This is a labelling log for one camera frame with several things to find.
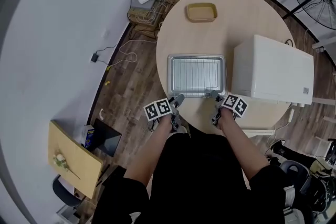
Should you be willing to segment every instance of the hand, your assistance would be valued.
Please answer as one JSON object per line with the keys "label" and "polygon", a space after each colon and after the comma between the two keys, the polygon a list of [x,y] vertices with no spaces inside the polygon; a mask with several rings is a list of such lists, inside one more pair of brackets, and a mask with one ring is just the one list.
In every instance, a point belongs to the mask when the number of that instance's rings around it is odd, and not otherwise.
{"label": "hand", "polygon": [[168,114],[160,118],[159,125],[165,125],[171,127],[172,115]]}
{"label": "hand", "polygon": [[228,120],[234,120],[233,119],[233,112],[230,109],[227,108],[221,108],[221,117],[218,120],[218,127],[222,129],[222,125],[225,124]]}

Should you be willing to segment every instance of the black chair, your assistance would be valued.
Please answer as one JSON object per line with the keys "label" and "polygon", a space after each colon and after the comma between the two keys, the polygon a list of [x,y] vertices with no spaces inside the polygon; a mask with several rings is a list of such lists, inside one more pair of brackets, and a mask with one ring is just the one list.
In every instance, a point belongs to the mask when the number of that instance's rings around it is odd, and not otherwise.
{"label": "black chair", "polygon": [[328,141],[331,141],[331,145],[327,152],[327,156],[325,157],[325,161],[329,162],[330,165],[333,166],[336,163],[336,139],[330,138]]}
{"label": "black chair", "polygon": [[289,176],[294,184],[294,188],[298,191],[307,188],[309,181],[309,170],[300,163],[294,161],[284,161],[280,168]]}
{"label": "black chair", "polygon": [[79,206],[82,202],[81,199],[78,199],[73,194],[68,192],[68,190],[61,184],[61,182],[58,180],[60,178],[60,175],[57,175],[52,182],[52,190],[56,194],[58,198],[61,199],[62,202],[64,202],[66,205],[70,207],[76,207]]}

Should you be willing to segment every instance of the wooden desk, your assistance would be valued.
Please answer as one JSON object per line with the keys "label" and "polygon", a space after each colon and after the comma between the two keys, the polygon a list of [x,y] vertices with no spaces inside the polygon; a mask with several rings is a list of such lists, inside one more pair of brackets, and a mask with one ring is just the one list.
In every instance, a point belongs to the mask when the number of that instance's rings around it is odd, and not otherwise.
{"label": "wooden desk", "polygon": [[[218,17],[211,23],[191,23],[185,16],[185,7],[197,2],[214,3]],[[293,40],[285,22],[263,0],[180,0],[163,22],[156,46],[157,70],[165,93],[167,57],[170,54],[223,55],[230,90],[234,47],[254,34],[280,42]],[[249,104],[248,110],[243,119],[237,119],[244,129],[271,129],[289,106],[287,103],[272,104],[248,97],[244,99]],[[220,134],[220,130],[211,125],[214,105],[211,98],[186,98],[179,111],[188,123],[202,132]]]}
{"label": "wooden desk", "polygon": [[[58,151],[79,178],[54,163],[54,154]],[[103,161],[79,145],[54,121],[49,124],[48,161],[62,178],[90,199],[93,197]]]}

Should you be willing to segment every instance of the white styrofoam box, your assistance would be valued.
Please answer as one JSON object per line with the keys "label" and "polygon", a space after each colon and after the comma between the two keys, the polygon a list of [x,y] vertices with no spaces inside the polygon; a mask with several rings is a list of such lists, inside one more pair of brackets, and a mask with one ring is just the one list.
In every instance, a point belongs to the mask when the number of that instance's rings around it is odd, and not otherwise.
{"label": "white styrofoam box", "polygon": [[254,35],[234,50],[232,93],[252,98],[311,104],[313,56]]}

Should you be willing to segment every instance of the chair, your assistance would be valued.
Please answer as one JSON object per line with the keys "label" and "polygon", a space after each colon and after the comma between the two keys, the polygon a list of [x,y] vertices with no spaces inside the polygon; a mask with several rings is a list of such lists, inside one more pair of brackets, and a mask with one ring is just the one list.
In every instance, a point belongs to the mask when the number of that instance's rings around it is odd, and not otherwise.
{"label": "chair", "polygon": [[280,168],[290,177],[296,190],[302,191],[303,188],[307,187],[309,170],[305,166],[287,160],[280,165]]}
{"label": "chair", "polygon": [[52,190],[56,194],[58,198],[61,199],[62,202],[64,202],[66,205],[70,207],[76,207],[81,204],[81,200],[75,197],[73,194],[68,192],[68,190],[61,184],[61,182],[58,180],[60,178],[60,175],[57,175],[52,182]]}

